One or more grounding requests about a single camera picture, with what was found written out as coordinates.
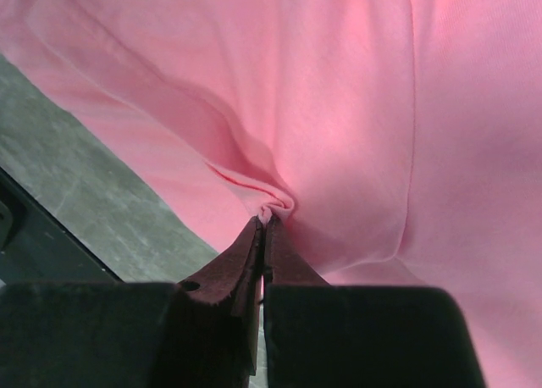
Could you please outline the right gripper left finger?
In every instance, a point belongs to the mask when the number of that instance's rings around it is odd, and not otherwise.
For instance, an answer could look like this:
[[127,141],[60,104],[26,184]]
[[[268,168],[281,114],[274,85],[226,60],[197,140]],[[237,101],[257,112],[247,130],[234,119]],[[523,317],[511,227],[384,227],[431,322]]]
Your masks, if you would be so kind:
[[247,386],[257,369],[263,236],[250,219],[178,283],[4,286],[2,386]]

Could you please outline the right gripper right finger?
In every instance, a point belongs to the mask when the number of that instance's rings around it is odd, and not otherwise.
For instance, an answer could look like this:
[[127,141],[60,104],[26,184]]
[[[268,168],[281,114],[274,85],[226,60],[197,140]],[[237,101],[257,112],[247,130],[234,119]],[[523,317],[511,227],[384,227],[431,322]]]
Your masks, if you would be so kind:
[[263,250],[271,387],[482,387],[455,300],[426,286],[335,286],[294,249],[277,217]]

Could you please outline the pink t shirt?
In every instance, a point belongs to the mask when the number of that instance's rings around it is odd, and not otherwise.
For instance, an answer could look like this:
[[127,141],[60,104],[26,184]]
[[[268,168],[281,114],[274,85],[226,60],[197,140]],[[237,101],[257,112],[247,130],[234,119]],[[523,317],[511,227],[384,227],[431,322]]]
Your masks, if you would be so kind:
[[1,0],[1,52],[217,250],[434,285],[541,384],[541,0]]

